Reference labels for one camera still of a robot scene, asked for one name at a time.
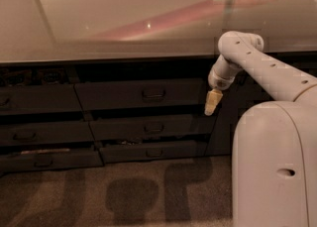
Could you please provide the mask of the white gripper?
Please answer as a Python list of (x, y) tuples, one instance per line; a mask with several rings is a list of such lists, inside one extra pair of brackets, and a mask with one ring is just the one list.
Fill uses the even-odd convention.
[(220, 103), (223, 93), (221, 90), (227, 90), (231, 84), (234, 82), (234, 77), (225, 78), (222, 77), (216, 70), (212, 67), (208, 74), (208, 83), (212, 88), (206, 95), (206, 102), (204, 108), (204, 114), (206, 116), (211, 116), (217, 105)]

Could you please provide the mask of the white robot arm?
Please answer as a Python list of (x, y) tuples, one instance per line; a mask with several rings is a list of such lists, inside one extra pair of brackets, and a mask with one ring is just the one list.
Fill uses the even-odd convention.
[(210, 116), (243, 70), (271, 97), (240, 118), (232, 152), (233, 227), (317, 227), (317, 78), (230, 31), (208, 75)]

